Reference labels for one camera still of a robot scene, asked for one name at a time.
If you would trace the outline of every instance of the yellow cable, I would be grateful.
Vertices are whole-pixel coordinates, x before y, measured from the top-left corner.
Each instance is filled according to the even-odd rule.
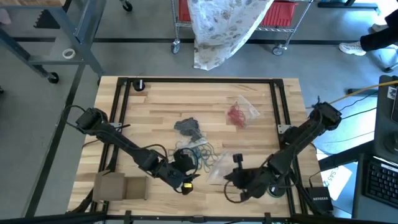
[[[345,99],[345,98],[348,98],[348,97],[350,97],[350,96],[357,95],[358,93],[362,93],[362,92],[365,91],[365,90],[369,90],[369,89],[372,89],[372,88],[375,88],[375,87],[379,87],[379,86],[393,85],[393,84],[398,84],[398,81],[391,81],[391,82],[380,83],[380,84],[377,84],[377,85],[369,86],[369,87],[360,89],[360,90],[358,90],[358,91],[355,91],[355,92],[353,92],[353,93],[350,93],[350,94],[348,94],[348,95],[345,95],[345,96],[343,96],[343,97],[341,97],[341,98],[338,98],[337,100],[332,101],[332,102],[330,102],[329,104],[333,104],[333,103],[339,102],[339,101],[341,101],[341,100],[343,100],[343,99]]]

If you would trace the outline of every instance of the wooden tabletop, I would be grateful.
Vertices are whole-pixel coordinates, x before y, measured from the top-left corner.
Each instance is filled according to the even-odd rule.
[[[63,6],[66,0],[0,0],[0,6]]]
[[[103,77],[96,97],[95,107],[108,115],[111,112],[117,79],[118,77]],[[284,83],[291,122],[298,126],[307,119],[299,80],[288,78],[284,79]],[[123,92],[124,89],[120,95],[115,121],[120,114]],[[174,149],[176,142],[181,140],[181,135],[174,130],[174,124],[194,117],[217,155],[223,151],[231,154],[242,153],[244,168],[258,167],[268,155],[279,150],[270,93],[269,85],[260,83],[146,83],[142,92],[131,88],[124,120],[124,124],[131,126],[124,129],[123,134],[138,146],[157,143],[167,149]],[[237,128],[226,118],[226,112],[239,95],[249,100],[261,114],[246,129]],[[277,96],[284,123],[279,94]],[[92,140],[95,138],[87,136],[86,142]],[[102,150],[101,142],[83,148],[69,210],[74,209],[93,187]],[[308,187],[308,178],[319,171],[315,149],[308,146],[299,154],[298,160],[303,184]],[[128,177],[145,175],[123,151],[119,151],[116,172],[123,172]],[[262,217],[265,212],[269,212],[272,217],[290,216],[286,195],[274,198],[265,194],[259,199],[251,198],[247,202],[233,204],[225,199],[223,185],[207,184],[208,174],[204,170],[199,170],[198,173],[201,176],[194,180],[194,191],[189,195],[177,194],[160,179],[150,178],[147,200],[111,202],[108,214],[124,215],[126,210],[131,210],[135,215]],[[314,186],[322,186],[320,175],[313,177],[312,182]],[[237,200],[238,193],[234,187],[228,187],[229,197]],[[300,213],[295,188],[293,193],[295,209]]]

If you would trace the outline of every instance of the black pants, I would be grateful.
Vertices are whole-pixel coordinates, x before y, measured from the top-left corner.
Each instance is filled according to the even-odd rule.
[[[398,42],[398,10],[386,17],[387,29],[361,37],[362,49],[377,50]]]

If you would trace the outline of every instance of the yellow label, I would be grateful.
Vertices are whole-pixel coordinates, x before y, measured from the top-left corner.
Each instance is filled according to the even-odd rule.
[[[191,184],[191,183],[184,183],[184,187],[186,187],[186,188],[192,188],[192,184]]]

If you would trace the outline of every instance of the keyboard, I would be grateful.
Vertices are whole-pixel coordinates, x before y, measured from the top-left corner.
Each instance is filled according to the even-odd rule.
[[[371,160],[366,175],[365,196],[398,208],[398,168]]]

